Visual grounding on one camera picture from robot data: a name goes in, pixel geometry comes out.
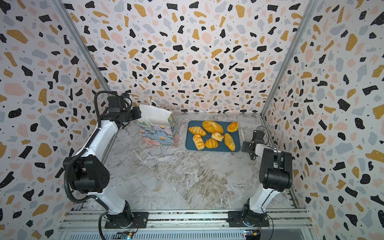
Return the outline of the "pale muffin bread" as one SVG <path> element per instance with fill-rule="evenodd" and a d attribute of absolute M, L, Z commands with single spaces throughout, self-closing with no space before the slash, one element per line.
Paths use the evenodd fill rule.
<path fill-rule="evenodd" d="M 218 132 L 215 132 L 215 133 L 212 133 L 211 138 L 218 141 L 218 142 L 222 142 L 223 139 L 225 138 L 225 136 L 223 136 L 222 134 L 220 134 Z"/>

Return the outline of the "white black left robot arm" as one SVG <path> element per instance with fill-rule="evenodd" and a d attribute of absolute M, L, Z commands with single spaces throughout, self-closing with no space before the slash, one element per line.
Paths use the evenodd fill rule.
<path fill-rule="evenodd" d="M 119 130 L 141 118 L 139 107 L 133 105 L 128 93 L 108 93 L 108 107 L 103 113 L 96 109 L 97 127 L 85 145 L 72 157 L 65 158 L 64 190 L 67 198 L 81 204 L 93 199 L 106 211 L 101 215 L 106 225 L 129 228 L 137 221 L 127 201 L 110 186 L 110 173 L 102 163 Z"/>

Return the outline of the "floral paper gift bag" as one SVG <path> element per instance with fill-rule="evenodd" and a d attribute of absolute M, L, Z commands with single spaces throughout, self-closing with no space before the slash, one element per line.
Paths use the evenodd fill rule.
<path fill-rule="evenodd" d="M 147 144 L 157 146 L 176 146 L 178 130 L 173 113 L 161 108 L 149 100 L 149 104 L 140 104 L 141 118 L 136 123 Z"/>

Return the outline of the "braided yellow pastry bread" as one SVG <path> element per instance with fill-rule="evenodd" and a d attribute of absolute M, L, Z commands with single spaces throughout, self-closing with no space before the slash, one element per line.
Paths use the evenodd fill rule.
<path fill-rule="evenodd" d="M 193 142 L 197 148 L 197 150 L 203 150 L 205 148 L 205 143 L 202 139 L 201 135 L 194 135 L 193 136 Z"/>

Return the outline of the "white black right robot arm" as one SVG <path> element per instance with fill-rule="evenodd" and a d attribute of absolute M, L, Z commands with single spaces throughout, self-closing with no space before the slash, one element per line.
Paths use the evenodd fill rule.
<path fill-rule="evenodd" d="M 243 142 L 242 152 L 248 153 L 252 161 L 260 160 L 260 185 L 247 200 L 242 210 L 242 221 L 247 227 L 261 226 L 268 219 L 266 210 L 273 198 L 293 183 L 293 156 L 264 142 L 265 133 L 253 132 L 250 142 Z"/>

